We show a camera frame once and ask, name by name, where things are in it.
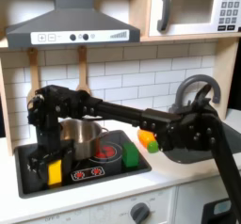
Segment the green object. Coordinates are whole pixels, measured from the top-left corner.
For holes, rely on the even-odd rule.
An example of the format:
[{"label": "green object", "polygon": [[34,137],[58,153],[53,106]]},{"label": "green object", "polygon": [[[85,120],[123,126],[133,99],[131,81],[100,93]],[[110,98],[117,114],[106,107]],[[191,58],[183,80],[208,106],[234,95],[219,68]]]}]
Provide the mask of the green object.
[{"label": "green object", "polygon": [[138,166],[139,152],[134,143],[123,144],[122,161],[127,168]]},{"label": "green object", "polygon": [[147,150],[150,153],[155,153],[155,152],[159,152],[159,148],[158,148],[158,144],[156,141],[152,141],[148,144],[147,146]]}]

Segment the microwave handle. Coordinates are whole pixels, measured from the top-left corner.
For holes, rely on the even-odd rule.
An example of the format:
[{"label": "microwave handle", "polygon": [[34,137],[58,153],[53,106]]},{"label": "microwave handle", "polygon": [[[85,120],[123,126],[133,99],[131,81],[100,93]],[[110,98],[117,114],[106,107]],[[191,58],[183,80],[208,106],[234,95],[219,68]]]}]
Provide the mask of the microwave handle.
[{"label": "microwave handle", "polygon": [[170,0],[163,0],[163,11],[162,11],[162,20],[157,22],[157,30],[159,32],[165,31],[169,24],[169,15],[170,15]]}]

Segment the brick wall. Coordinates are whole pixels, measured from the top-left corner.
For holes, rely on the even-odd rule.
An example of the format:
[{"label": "brick wall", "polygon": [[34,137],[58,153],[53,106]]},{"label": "brick wall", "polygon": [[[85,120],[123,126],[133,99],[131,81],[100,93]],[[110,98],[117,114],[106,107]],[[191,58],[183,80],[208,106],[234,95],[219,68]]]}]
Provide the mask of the brick wall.
[{"label": "brick wall", "polygon": [[[194,74],[213,75],[215,40],[168,43],[117,44],[88,48],[88,85],[92,95],[116,104],[168,111],[182,81]],[[31,89],[26,51],[1,50],[8,116],[13,140],[36,141],[35,128],[27,124],[26,96]],[[76,89],[78,54],[71,48],[39,50],[40,85]],[[186,90],[192,100],[200,83]],[[115,121],[101,122],[110,129]]]}]

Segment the microwave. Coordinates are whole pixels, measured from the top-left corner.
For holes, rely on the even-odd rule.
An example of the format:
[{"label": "microwave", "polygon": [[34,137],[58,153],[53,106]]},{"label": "microwave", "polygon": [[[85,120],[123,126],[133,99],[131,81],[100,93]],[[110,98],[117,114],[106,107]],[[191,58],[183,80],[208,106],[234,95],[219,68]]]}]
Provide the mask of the microwave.
[{"label": "microwave", "polygon": [[241,0],[152,0],[150,36],[241,31]]}]

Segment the yellow object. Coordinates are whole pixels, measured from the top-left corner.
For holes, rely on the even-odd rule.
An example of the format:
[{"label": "yellow object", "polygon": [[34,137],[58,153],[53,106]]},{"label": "yellow object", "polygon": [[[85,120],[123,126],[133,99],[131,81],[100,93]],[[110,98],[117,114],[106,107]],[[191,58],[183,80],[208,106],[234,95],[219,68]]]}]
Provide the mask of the yellow object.
[{"label": "yellow object", "polygon": [[62,182],[62,161],[57,160],[48,166],[49,180],[48,185],[59,184]]},{"label": "yellow object", "polygon": [[137,132],[138,139],[140,143],[147,149],[148,144],[152,141],[155,141],[154,134],[145,130],[138,130]]}]

